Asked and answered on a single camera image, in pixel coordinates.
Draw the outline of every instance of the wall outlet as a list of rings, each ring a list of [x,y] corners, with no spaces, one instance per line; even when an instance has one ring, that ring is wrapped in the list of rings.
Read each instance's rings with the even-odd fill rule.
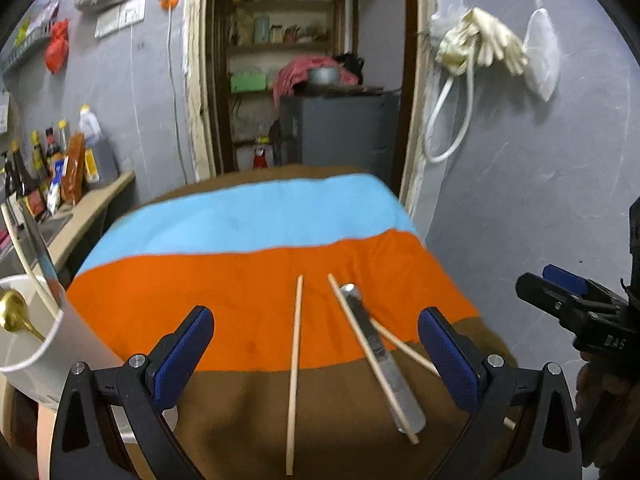
[[[131,0],[120,6],[118,28],[129,27],[145,19],[146,0]]]
[[[145,19],[146,0],[131,0],[98,16],[94,38],[103,38],[116,30]]]

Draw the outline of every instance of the orange stripe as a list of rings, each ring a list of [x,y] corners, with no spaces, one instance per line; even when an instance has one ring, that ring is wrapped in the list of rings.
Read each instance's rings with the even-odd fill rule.
[[[478,314],[420,242],[395,230],[313,248],[137,256],[78,276],[68,296],[123,359],[149,352],[201,304],[216,328],[198,370],[288,370],[296,278],[303,274],[300,367],[318,368],[362,357],[329,272],[356,283],[372,317],[404,341],[418,341],[418,313],[427,306],[449,322]]]

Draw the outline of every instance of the white cable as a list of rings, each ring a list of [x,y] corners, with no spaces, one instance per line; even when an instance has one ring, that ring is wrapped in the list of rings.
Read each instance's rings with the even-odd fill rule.
[[[466,112],[465,119],[462,122],[462,126],[452,144],[449,146],[447,151],[440,155],[431,155],[431,137],[433,137],[433,127],[436,122],[436,118],[440,113],[440,109],[444,104],[447,96],[449,95],[449,91],[451,90],[451,86],[453,85],[454,77],[452,75],[449,76],[447,82],[444,83],[444,87],[438,96],[438,100],[436,101],[436,105],[433,108],[433,113],[431,117],[429,117],[429,121],[427,122],[427,131],[424,133],[424,156],[427,159],[427,162],[431,164],[437,164],[438,162],[442,162],[443,160],[447,160],[453,152],[455,152],[463,139],[465,138],[466,131],[469,128],[469,121],[471,120],[471,114],[473,112],[474,105],[474,62],[476,59],[476,43],[474,42],[471,46],[471,52],[468,58],[468,68],[466,69]]]
[[[178,134],[178,98],[175,94],[175,82],[174,71],[171,66],[171,24],[172,24],[172,8],[169,6],[169,27],[166,35],[166,60],[169,66],[169,79],[171,80],[171,90],[174,94],[174,125],[175,125],[175,145],[178,148],[178,159],[180,160],[180,168],[182,170],[182,176],[184,177],[184,183],[188,184],[187,171],[184,169],[184,162],[182,161],[182,150],[180,148],[180,135]]]
[[[9,238],[11,238],[11,242],[14,244],[15,253],[18,255],[18,259],[22,264],[24,272],[31,280],[31,283],[33,283],[37,295],[40,297],[54,319],[56,319],[56,317],[58,316],[58,306],[54,299],[50,296],[50,294],[46,290],[44,290],[44,288],[40,284],[40,280],[36,278],[35,274],[31,270],[31,266],[29,265],[27,258],[24,256],[24,252],[22,252],[22,247],[20,246],[18,237],[15,234],[14,225],[11,222],[11,217],[9,216],[9,210],[6,207],[6,204],[0,205],[0,211],[2,212],[2,218],[4,218],[4,225],[7,232],[9,233]]]

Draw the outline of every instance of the metal screw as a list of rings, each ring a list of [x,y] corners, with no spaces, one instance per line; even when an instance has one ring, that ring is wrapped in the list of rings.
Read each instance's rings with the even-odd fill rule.
[[[132,368],[140,368],[145,363],[145,357],[142,354],[135,354],[129,358],[129,366]]]
[[[504,359],[498,354],[491,354],[486,361],[494,368],[500,368],[504,365]]]
[[[73,375],[80,375],[84,371],[84,363],[82,361],[77,362],[71,367],[71,373]]]
[[[549,370],[549,373],[551,375],[560,375],[562,373],[562,368],[560,367],[560,365],[557,365],[556,363],[549,363],[546,366],[546,369]]]

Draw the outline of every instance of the metal pot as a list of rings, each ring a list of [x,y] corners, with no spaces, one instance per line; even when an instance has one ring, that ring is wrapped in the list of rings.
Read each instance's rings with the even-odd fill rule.
[[[326,86],[340,84],[340,69],[336,66],[310,68],[306,71],[306,79],[310,85]]]

